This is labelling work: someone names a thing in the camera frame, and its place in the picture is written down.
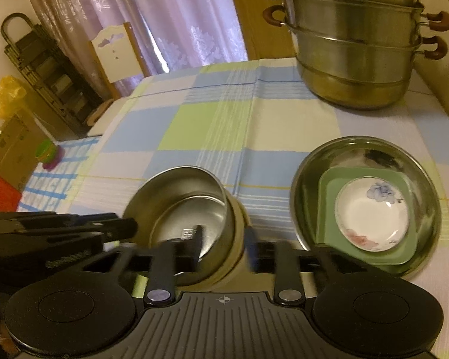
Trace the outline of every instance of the blue flower pattern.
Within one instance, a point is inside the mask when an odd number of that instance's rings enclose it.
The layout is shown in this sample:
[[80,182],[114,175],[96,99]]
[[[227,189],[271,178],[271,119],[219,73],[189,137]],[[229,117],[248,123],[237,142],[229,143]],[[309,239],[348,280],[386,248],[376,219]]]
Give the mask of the blue flower pattern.
[[387,182],[376,182],[366,193],[367,198],[376,200],[377,202],[389,202],[394,204],[396,201],[400,204],[402,199],[396,199],[393,187]]

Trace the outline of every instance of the pot handle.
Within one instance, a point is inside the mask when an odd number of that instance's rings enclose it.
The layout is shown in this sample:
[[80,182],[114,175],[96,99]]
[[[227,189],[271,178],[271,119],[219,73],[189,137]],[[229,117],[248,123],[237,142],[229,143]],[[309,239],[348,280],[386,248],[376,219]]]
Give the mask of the pot handle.
[[268,7],[263,11],[264,20],[266,20],[266,22],[268,24],[271,24],[272,26],[276,27],[285,26],[286,23],[284,21],[280,21],[273,17],[273,13],[276,11],[286,12],[286,9],[284,9],[282,5],[272,5],[271,7]]
[[447,43],[440,36],[433,36],[432,38],[422,38],[422,44],[437,44],[436,50],[430,51],[418,51],[424,54],[427,59],[434,59],[435,61],[442,59],[446,56],[448,47]]
[[428,26],[433,31],[444,32],[449,30],[449,13],[441,11],[437,14],[426,13],[422,15],[426,17],[429,22],[422,22],[421,25]]

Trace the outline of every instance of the round black cover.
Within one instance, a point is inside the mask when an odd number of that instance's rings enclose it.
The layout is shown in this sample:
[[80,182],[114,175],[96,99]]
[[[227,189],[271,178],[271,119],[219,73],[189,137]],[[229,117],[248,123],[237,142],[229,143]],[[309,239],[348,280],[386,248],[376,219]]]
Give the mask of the round black cover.
[[403,357],[429,349],[443,323],[442,308],[427,291],[403,279],[344,274],[316,297],[313,319],[343,351]]
[[77,356],[122,336],[135,317],[133,299],[107,274],[58,274],[15,293],[5,308],[11,336],[31,353]]

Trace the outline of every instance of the curtain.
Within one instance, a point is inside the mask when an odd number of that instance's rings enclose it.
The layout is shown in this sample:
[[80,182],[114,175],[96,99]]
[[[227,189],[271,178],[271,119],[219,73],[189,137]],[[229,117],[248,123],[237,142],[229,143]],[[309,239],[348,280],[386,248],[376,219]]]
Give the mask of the curtain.
[[[95,90],[109,98],[90,39],[129,21],[151,74],[247,60],[233,0],[30,0],[45,28]],[[142,80],[117,83],[129,95]]]

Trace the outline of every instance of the square green dish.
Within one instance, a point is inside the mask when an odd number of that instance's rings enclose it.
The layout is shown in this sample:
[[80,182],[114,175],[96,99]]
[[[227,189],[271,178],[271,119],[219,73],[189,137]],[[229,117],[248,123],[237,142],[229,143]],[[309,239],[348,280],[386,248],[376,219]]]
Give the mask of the square green dish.
[[[335,218],[335,201],[339,191],[350,181],[360,177],[376,177],[398,188],[407,204],[409,227],[404,238],[393,248],[370,252],[355,247],[339,230]],[[318,219],[316,243],[325,243],[354,258],[372,265],[400,265],[406,263],[415,253],[418,237],[415,229],[412,199],[404,175],[389,169],[377,168],[330,168],[319,180]]]

